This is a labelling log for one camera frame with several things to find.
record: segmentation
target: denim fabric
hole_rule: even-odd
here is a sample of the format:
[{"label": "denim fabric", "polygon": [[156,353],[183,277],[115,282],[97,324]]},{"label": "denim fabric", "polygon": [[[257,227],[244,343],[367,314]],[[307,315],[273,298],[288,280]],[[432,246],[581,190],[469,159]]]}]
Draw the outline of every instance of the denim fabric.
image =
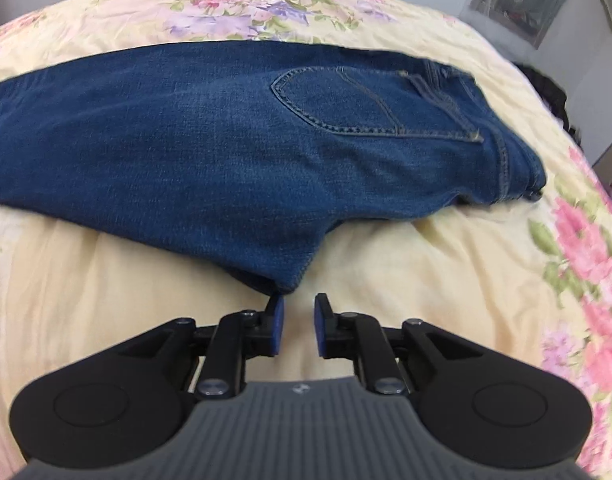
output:
[{"label": "denim fabric", "polygon": [[0,83],[0,203],[294,290],[349,219],[536,199],[537,155],[470,75],[393,52],[227,41]]}]

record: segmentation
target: bed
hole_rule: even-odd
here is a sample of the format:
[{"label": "bed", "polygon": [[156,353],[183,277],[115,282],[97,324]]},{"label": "bed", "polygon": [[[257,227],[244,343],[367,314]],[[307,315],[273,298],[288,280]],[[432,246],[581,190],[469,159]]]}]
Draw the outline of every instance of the bed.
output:
[{"label": "bed", "polygon": [[[0,27],[0,81],[113,50],[215,40],[326,43],[452,64],[474,76],[548,173],[536,203],[332,231],[286,298],[280,357],[252,361],[249,378],[351,373],[317,357],[318,292],[384,326],[420,317],[579,387],[594,415],[579,464],[612,479],[612,203],[527,80],[468,25],[399,0],[67,0]],[[213,324],[266,299],[208,262],[0,206],[0,480],[24,465],[7,416],[25,384],[174,317]]]}]

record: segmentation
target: floral bedsheet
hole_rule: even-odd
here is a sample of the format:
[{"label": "floral bedsheet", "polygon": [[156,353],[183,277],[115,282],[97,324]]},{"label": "floral bedsheet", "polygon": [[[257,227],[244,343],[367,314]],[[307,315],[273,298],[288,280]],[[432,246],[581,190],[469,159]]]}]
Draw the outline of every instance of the floral bedsheet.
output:
[{"label": "floral bedsheet", "polygon": [[[453,64],[473,74],[548,172],[538,203],[330,233],[287,298],[280,357],[252,362],[250,375],[350,373],[317,358],[317,292],[385,326],[422,317],[576,384],[594,413],[579,464],[612,480],[612,203],[527,81],[464,23],[399,0],[68,0],[0,27],[0,81],[110,50],[215,40],[329,43]],[[206,262],[0,206],[0,480],[24,463],[6,422],[27,382],[173,317],[208,324],[263,304]]]}]

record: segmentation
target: jeans back pocket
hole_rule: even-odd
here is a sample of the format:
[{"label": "jeans back pocket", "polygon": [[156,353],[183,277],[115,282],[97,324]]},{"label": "jeans back pocket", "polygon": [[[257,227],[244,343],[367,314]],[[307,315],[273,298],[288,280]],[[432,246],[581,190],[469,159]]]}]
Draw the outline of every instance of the jeans back pocket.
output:
[{"label": "jeans back pocket", "polygon": [[404,70],[305,66],[271,89],[295,115],[334,134],[483,141],[453,98]]}]

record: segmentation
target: jeans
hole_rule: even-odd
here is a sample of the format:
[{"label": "jeans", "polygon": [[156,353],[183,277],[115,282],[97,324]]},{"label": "jeans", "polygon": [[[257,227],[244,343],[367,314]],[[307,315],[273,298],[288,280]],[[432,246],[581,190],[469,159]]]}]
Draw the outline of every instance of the jeans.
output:
[{"label": "jeans", "polygon": [[326,232],[537,200],[538,156],[454,67],[274,41],[162,44],[0,83],[0,203],[294,290]]}]

